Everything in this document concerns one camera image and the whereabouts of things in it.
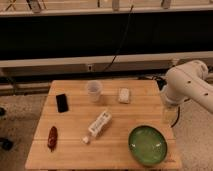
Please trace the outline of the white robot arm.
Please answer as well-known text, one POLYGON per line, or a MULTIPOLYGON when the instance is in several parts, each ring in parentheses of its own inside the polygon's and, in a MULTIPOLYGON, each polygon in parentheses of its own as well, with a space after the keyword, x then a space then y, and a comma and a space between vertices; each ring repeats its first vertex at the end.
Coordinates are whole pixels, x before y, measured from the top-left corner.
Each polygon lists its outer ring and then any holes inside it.
POLYGON ((201 60, 174 66, 166 72, 166 84, 161 89, 160 96, 167 112, 177 111, 172 127, 180 118, 180 105, 185 98, 194 100, 213 114, 213 86, 205 81, 208 73, 207 65, 201 60))

